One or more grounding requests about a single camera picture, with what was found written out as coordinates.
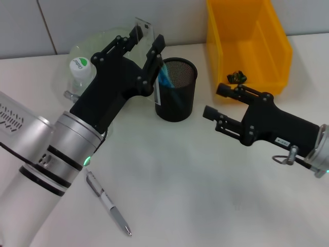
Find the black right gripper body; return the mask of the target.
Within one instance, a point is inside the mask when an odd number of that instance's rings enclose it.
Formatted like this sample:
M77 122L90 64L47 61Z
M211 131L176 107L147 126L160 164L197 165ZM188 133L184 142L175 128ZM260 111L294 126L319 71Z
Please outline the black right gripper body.
M245 103L248 108L241 121L241 144L251 146L257 140L264 140L286 150L295 145L301 157L314 149L318 125L280 110L272 96L250 95Z

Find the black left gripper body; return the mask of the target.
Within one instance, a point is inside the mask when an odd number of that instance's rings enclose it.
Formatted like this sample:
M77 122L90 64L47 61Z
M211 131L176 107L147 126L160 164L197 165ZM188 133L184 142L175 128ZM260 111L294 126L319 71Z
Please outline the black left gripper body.
M102 134L125 103L137 95L140 68L125 57L106 59L70 113Z

